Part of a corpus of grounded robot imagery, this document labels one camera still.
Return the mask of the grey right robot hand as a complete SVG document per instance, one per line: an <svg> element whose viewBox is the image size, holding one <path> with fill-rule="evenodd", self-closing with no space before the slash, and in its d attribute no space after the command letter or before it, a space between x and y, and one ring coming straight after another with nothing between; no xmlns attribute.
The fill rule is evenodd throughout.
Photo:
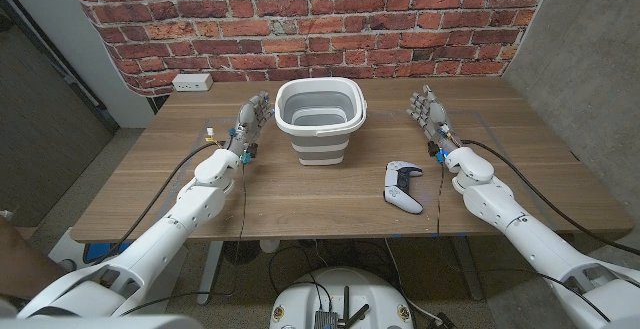
<svg viewBox="0 0 640 329"><path fill-rule="evenodd" d="M423 93L414 92L409 102L410 106L406 112L419 124L428 139L429 155L443 162L452 151L462 146L452 130L444 106L427 84L423 85Z"/></svg>

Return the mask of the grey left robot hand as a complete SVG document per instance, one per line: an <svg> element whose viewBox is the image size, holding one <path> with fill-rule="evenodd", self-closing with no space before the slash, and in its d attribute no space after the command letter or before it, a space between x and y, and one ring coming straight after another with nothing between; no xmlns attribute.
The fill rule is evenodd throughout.
<svg viewBox="0 0 640 329"><path fill-rule="evenodd" d="M246 156L254 158L261 129L274 113L268 92L260 91L251 97L241 107L225 148L238 155L244 162L246 162Z"/></svg>

